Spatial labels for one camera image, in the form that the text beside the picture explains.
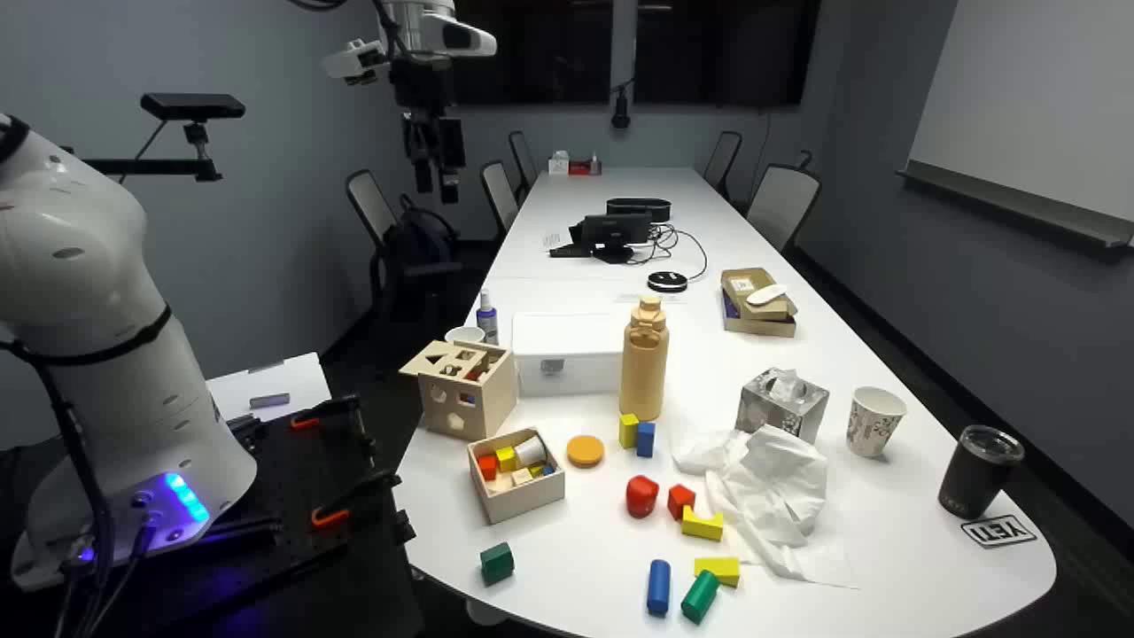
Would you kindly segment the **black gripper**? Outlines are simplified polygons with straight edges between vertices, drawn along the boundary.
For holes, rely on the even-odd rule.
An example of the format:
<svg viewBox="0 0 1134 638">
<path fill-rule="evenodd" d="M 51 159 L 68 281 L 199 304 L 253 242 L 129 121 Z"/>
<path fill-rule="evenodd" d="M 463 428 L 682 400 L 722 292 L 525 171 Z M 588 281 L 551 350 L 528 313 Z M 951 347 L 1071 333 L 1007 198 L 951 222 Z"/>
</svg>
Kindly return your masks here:
<svg viewBox="0 0 1134 638">
<path fill-rule="evenodd" d="M 394 97 L 400 106 L 404 157 L 415 167 L 417 191 L 441 191 L 445 205 L 456 201 L 463 138 L 446 114 L 454 101 L 450 67 L 396 60 L 390 67 Z"/>
</svg>

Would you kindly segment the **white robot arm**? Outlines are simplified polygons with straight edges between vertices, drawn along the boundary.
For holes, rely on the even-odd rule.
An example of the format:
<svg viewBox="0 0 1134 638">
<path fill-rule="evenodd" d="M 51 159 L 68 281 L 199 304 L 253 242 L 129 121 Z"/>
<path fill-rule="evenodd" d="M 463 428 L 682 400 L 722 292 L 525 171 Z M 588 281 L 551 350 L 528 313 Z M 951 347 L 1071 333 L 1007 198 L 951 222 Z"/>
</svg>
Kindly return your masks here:
<svg viewBox="0 0 1134 638">
<path fill-rule="evenodd" d="M 4 125 L 0 318 L 68 437 L 12 555 L 17 588 L 193 544 L 259 477 L 148 276 L 141 201 L 17 116 Z"/>
</svg>

